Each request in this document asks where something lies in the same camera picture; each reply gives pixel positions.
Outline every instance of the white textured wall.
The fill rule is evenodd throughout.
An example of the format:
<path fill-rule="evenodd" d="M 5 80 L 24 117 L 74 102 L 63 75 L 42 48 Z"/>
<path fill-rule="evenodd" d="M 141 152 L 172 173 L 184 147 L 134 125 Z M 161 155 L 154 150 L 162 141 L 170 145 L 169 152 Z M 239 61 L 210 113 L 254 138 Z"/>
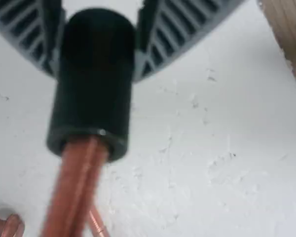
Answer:
<path fill-rule="evenodd" d="M 54 88 L 0 38 L 0 214 L 26 237 L 60 163 L 44 146 Z M 133 101 L 130 152 L 98 191 L 112 237 L 296 237 L 296 82 L 254 0 Z"/>

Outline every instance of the black cylindrical cap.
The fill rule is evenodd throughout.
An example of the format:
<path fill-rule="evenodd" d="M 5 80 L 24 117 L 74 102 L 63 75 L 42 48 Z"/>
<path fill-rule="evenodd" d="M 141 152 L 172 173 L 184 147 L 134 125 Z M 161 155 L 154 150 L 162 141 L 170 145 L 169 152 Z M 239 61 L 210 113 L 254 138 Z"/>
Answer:
<path fill-rule="evenodd" d="M 73 135 L 98 135 L 110 161 L 125 155 L 132 76 L 134 27 L 106 9 L 78 12 L 64 29 L 58 86 L 47 146 L 61 155 Z"/>

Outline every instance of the wooden board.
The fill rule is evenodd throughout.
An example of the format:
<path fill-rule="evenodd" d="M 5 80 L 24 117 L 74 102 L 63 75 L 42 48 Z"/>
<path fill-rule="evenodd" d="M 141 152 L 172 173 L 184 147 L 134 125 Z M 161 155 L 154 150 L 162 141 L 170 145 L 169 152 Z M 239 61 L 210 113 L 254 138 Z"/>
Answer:
<path fill-rule="evenodd" d="M 296 0 L 260 0 L 260 5 L 296 77 Z"/>

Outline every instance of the copper pipe fitting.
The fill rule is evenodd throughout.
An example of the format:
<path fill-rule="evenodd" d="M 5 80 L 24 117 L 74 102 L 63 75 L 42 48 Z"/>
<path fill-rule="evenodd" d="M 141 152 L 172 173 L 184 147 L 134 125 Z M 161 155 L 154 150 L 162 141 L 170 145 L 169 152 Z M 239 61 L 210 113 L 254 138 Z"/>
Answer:
<path fill-rule="evenodd" d="M 105 227 L 97 208 L 94 205 L 89 211 L 88 223 L 94 237 L 110 237 L 109 232 Z"/>
<path fill-rule="evenodd" d="M 0 220 L 0 237 L 22 237 L 24 228 L 20 216 L 12 214 L 7 220 Z"/>

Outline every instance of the white wall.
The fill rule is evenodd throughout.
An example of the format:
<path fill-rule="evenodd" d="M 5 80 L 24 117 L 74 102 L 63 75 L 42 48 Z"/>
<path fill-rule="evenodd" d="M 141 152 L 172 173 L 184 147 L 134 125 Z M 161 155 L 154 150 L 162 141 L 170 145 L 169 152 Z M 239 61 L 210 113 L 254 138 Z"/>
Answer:
<path fill-rule="evenodd" d="M 106 2 L 135 21 L 135 1 Z M 44 146 L 54 88 L 0 38 L 0 214 L 26 237 L 60 163 Z M 133 101 L 130 152 L 98 190 L 112 237 L 296 237 L 296 82 L 254 0 Z"/>

